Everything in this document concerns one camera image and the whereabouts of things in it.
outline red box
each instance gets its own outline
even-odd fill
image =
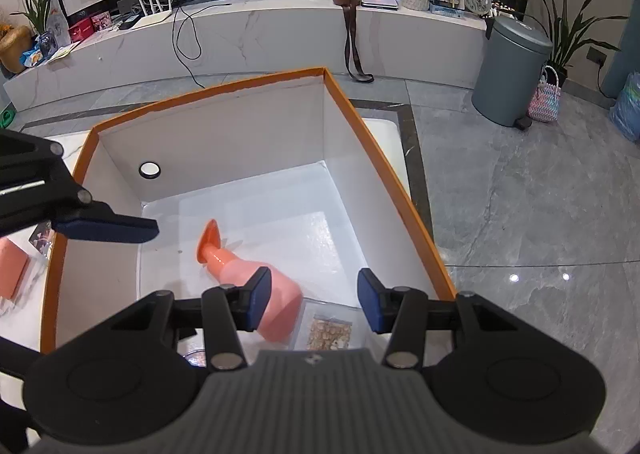
[[[84,41],[94,33],[94,31],[94,25],[91,22],[91,18],[85,18],[82,21],[78,21],[74,26],[69,28],[71,42],[77,43],[78,41]]]

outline round hole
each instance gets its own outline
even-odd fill
[[[146,179],[155,179],[160,176],[160,166],[154,161],[146,161],[138,170],[140,176]]]

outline metal screw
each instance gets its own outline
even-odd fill
[[[387,355],[386,363],[396,369],[410,369],[418,363],[418,357],[409,351],[396,351]]]
[[[62,145],[58,144],[57,142],[51,142],[51,145],[49,146],[49,149],[57,157],[61,157],[65,152],[64,148],[62,147]]]
[[[309,355],[308,357],[305,357],[305,362],[310,366],[315,366],[316,364],[322,362],[322,357],[317,353],[314,353],[312,355]]]
[[[211,365],[220,371],[230,371],[242,364],[242,357],[235,353],[218,353],[211,357]]]
[[[80,200],[80,203],[89,205],[93,200],[93,198],[91,196],[91,193],[88,190],[82,189],[78,191],[78,200]]]

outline picture frame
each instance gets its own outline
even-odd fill
[[[51,15],[52,11],[56,8],[60,8],[62,15],[68,21],[69,16],[66,15],[65,3],[62,0],[51,0],[51,2],[49,3],[49,14]]]
[[[58,46],[62,47],[71,44],[68,16],[66,15],[65,4],[62,0],[50,0],[47,30],[52,31]]]

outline electrical outlet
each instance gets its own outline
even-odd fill
[[[593,61],[602,68],[607,60],[607,54],[603,54],[600,50],[596,50],[591,46],[587,52],[587,59]]]

